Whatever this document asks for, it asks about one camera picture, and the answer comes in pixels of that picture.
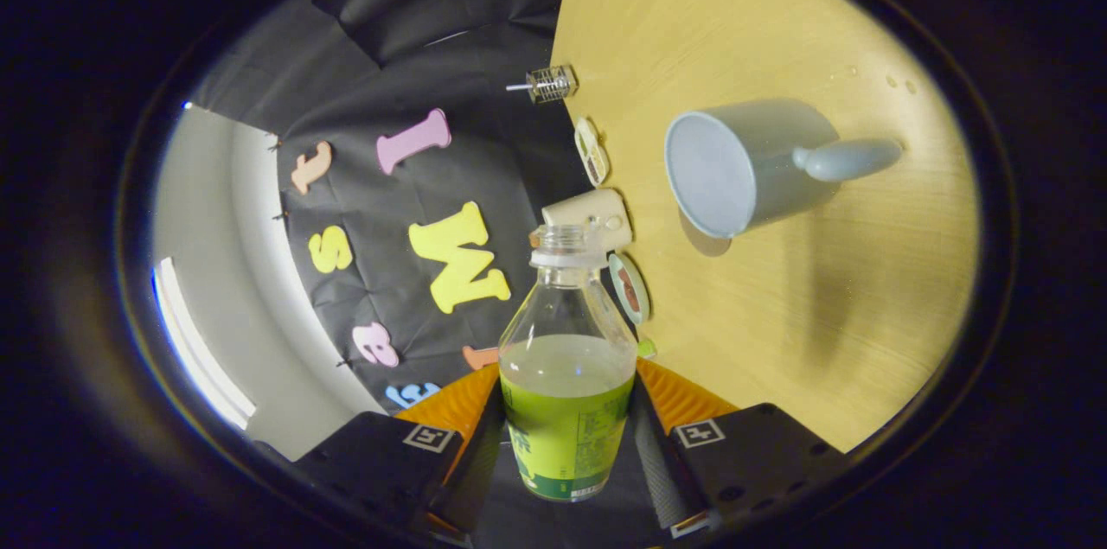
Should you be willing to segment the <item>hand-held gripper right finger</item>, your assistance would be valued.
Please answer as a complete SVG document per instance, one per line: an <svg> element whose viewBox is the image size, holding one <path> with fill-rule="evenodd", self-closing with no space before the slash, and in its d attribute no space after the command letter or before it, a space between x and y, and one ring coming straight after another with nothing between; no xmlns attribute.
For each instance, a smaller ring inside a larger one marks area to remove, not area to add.
<svg viewBox="0 0 1107 549"><path fill-rule="evenodd" d="M633 435L656 521L674 541L767 534L815 509L848 458L772 403L737 407L637 360Z"/></svg>

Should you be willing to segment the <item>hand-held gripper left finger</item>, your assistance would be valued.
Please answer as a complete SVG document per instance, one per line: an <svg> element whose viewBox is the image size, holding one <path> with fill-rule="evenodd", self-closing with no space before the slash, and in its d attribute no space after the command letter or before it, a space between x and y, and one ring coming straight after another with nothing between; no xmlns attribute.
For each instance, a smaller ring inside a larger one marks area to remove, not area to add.
<svg viewBox="0 0 1107 549"><path fill-rule="evenodd" d="M495 364L396 416L360 412L292 467L373 524L470 545L501 453Z"/></svg>

